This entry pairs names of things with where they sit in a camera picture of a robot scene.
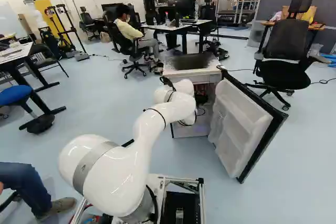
jeans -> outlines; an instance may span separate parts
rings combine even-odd
[[[51,196],[31,165],[0,162],[0,182],[17,191],[35,216],[51,209]]]
[[[159,42],[157,39],[139,39],[138,48],[143,48],[143,47],[152,47],[154,58],[155,59],[159,58]]]

person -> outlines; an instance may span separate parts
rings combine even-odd
[[[151,47],[154,53],[154,62],[159,61],[159,42],[157,39],[144,39],[142,32],[133,28],[128,22],[130,21],[130,8],[127,5],[120,4],[116,8],[117,18],[114,23],[117,25],[121,34],[132,42],[141,38],[138,41],[138,48]]]
[[[233,0],[233,4],[232,4],[232,9],[233,10],[237,9],[237,4],[238,4],[238,0]]]
[[[0,195],[6,188],[18,192],[19,197],[32,209],[38,221],[44,221],[76,205],[74,198],[51,201],[51,196],[40,176],[29,164],[0,162]]]

yellow shirt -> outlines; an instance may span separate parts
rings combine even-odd
[[[122,21],[122,20],[120,20],[120,19],[117,18],[114,21],[114,23],[117,25],[117,27],[118,27],[119,31],[121,32],[121,34],[125,38],[127,38],[127,39],[129,39],[131,41],[133,41],[135,38],[141,38],[141,37],[143,37],[142,32],[140,32],[139,30],[136,30],[135,28],[133,28],[127,22],[124,22],[124,21]]]

gray partition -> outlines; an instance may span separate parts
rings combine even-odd
[[[269,20],[276,12],[282,10],[284,5],[290,5],[291,0],[260,0],[257,8],[256,18],[250,34],[249,46],[259,46],[260,27],[259,23],[262,20]],[[325,23],[326,29],[319,31],[314,43],[323,45],[321,52],[329,54],[336,43],[336,15],[333,10],[336,10],[336,0],[313,0],[312,5],[317,7],[314,20],[319,23]]]

gray pants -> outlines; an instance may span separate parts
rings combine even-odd
[[[159,42],[157,39],[139,39],[139,48],[153,48],[154,58],[159,59]]]

